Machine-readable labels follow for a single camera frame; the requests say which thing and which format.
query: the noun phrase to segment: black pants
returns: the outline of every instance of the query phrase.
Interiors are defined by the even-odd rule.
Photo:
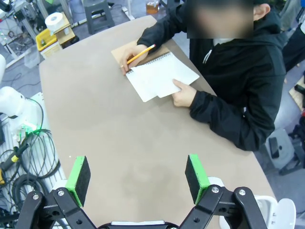
[[[283,48],[283,58],[286,71],[291,70],[298,63],[305,60],[305,34],[301,31],[301,25],[297,27]]]

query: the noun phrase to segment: person's left hand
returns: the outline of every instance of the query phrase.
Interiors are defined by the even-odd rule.
[[[173,79],[173,83],[181,89],[181,91],[172,94],[173,104],[175,106],[190,107],[195,98],[196,89],[175,79]]]

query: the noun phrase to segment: white tape roll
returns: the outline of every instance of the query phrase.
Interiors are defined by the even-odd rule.
[[[62,13],[50,14],[44,22],[50,31],[56,31],[64,24]]]

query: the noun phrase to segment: spiral binding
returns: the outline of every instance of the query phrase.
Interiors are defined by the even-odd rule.
[[[162,54],[161,56],[159,56],[159,57],[157,57],[157,58],[155,58],[155,59],[153,59],[153,60],[151,60],[151,61],[149,61],[149,62],[147,62],[147,63],[145,63],[143,65],[147,65],[147,64],[151,64],[153,62],[159,61],[160,59],[163,59],[164,57],[169,56],[171,54],[172,54],[171,52],[166,52],[166,53]],[[130,70],[129,72],[126,73],[126,75],[130,74],[132,72],[133,72],[133,70]]]

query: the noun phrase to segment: pencil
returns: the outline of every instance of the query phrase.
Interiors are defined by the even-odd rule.
[[[144,53],[148,52],[149,50],[153,49],[154,47],[156,47],[155,44],[153,44],[152,46],[149,46],[147,49],[143,50],[142,52],[140,52],[138,55],[132,57],[129,61],[127,61],[127,64],[130,64],[131,62],[133,62],[135,59],[139,58],[140,56],[142,56]]]

